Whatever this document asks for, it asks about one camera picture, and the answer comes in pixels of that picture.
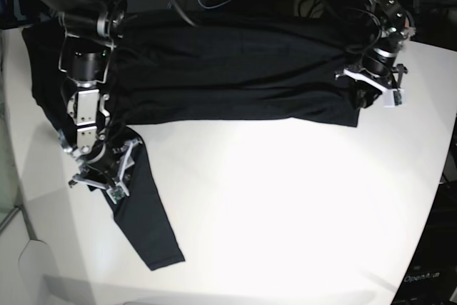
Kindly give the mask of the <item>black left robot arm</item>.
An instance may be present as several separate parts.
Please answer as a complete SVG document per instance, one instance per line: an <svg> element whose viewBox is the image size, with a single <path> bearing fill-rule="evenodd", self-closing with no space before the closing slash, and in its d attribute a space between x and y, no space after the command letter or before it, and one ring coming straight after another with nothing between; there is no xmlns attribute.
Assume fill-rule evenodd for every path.
<svg viewBox="0 0 457 305"><path fill-rule="evenodd" d="M388 108L405 103L401 81L408 69L397 63L399 52L416 33L413 19L398 0L320 0L334 19L355 28L366 18L374 33L360 44L346 47L354 62L336 73L354 81L364 107L382 98Z"/></svg>

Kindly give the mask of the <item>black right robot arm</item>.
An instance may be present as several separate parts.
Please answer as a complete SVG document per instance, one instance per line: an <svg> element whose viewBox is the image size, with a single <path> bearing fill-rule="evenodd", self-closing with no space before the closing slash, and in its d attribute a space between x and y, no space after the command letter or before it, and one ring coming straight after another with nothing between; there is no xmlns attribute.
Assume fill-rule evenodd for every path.
<svg viewBox="0 0 457 305"><path fill-rule="evenodd" d="M160 200L141 137L106 110L107 84L121 38L123 0L40 0L59 14L64 42L59 71L64 104L59 109L63 145L79 162L72 184L99 189L113 205Z"/></svg>

